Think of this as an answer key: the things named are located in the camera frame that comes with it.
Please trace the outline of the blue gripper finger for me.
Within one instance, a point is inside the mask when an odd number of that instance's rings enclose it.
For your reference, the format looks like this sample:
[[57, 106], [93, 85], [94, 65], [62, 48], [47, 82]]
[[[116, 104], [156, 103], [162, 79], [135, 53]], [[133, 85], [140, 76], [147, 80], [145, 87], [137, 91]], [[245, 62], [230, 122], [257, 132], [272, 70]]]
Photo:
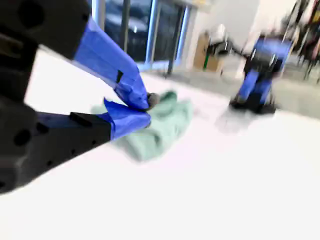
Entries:
[[130, 108], [148, 111], [148, 92], [135, 61], [93, 20], [85, 0], [7, 0], [4, 3], [4, 93], [22, 101], [39, 47], [109, 85]]
[[35, 121], [24, 131], [25, 173], [45, 173], [151, 122], [145, 111], [106, 99], [103, 106], [105, 112], [98, 114], [36, 112]]

